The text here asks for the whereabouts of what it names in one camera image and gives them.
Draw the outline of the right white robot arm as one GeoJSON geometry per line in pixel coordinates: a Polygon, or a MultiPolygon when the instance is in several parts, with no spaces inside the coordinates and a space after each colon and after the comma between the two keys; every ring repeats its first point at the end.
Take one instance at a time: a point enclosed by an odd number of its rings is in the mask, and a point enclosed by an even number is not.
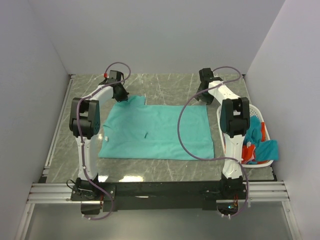
{"type": "Polygon", "coordinates": [[[250,127],[250,107],[247,97],[240,97],[230,90],[222,78],[215,77],[210,68],[199,70],[200,85],[197,101],[210,105],[213,100],[220,103],[219,128],[224,136],[224,166],[221,179],[226,181],[219,187],[222,198],[230,200],[237,194],[235,183],[243,181],[239,163],[247,130],[250,127]]]}

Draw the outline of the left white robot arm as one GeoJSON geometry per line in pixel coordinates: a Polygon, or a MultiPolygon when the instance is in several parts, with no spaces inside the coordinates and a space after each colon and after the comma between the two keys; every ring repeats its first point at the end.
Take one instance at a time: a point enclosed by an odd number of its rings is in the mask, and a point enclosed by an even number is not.
{"type": "Polygon", "coordinates": [[[100,108],[108,100],[127,101],[129,93],[123,86],[124,74],[111,70],[104,74],[104,80],[98,87],[84,97],[75,97],[71,101],[69,129],[75,137],[78,147],[79,172],[82,181],[95,182],[97,170],[97,138],[101,127],[100,108]]]}

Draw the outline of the turquoise t-shirt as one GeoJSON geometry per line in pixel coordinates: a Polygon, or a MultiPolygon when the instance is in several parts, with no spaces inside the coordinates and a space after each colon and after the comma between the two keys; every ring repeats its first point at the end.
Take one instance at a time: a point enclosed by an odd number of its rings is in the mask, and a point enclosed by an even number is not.
{"type": "Polygon", "coordinates": [[[115,103],[102,127],[100,158],[192,161],[214,157],[204,105],[147,105],[144,96],[134,95],[115,103]]]}

